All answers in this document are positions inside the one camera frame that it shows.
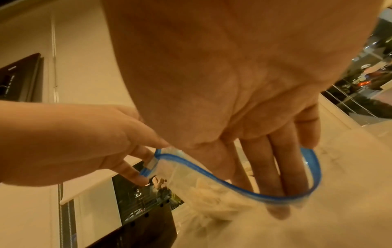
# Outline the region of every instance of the blue bag rim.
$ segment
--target blue bag rim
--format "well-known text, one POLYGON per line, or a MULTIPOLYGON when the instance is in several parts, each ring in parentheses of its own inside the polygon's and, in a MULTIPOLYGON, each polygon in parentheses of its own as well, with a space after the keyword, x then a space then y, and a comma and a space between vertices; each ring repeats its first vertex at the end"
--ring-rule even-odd
POLYGON ((262 201, 262 202, 271 202, 274 204, 287 204, 289 202, 301 200, 303 198, 310 196, 312 194, 312 192, 320 185, 320 182, 321 182, 320 163, 318 162, 317 156, 314 153, 314 151, 311 149, 307 149, 307 148, 301 148, 301 153, 302 153, 302 156, 304 157, 304 159, 310 169, 310 172, 312 174, 313 186, 305 193, 294 195, 294 196, 274 197, 274 196, 269 196, 269 195, 265 195, 265 194, 257 194, 254 192, 250 192, 248 190, 244 190, 242 188, 239 188, 235 185, 232 185, 224 180, 217 178, 216 176, 214 176, 210 172, 200 168, 199 166, 195 165, 194 163, 192 163, 184 158, 181 158, 181 157, 173 155, 173 154, 162 154, 160 149, 157 149, 155 151, 154 156, 157 159, 157 162, 155 163, 153 168, 151 170, 149 170, 147 168, 143 168, 140 172, 140 175, 148 177, 151 174, 151 172, 154 171, 156 165, 158 164, 158 161, 160 159, 164 159, 167 161, 181 163, 181 164, 201 173, 202 175, 216 181, 217 183, 220 183, 221 185, 223 185, 231 190, 234 190, 241 195, 250 197, 254 200, 262 201))

